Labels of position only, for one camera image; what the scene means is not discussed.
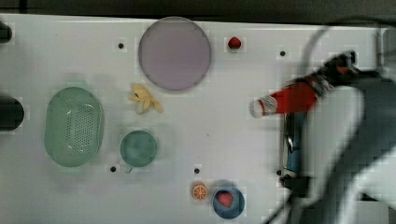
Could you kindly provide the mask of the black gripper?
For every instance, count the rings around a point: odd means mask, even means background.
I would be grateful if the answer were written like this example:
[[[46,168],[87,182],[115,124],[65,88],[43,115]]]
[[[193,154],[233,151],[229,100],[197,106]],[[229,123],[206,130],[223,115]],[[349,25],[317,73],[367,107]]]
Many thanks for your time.
[[[327,61],[321,72],[326,78],[351,78],[358,74],[355,67],[356,52],[354,50],[346,51],[334,56]]]

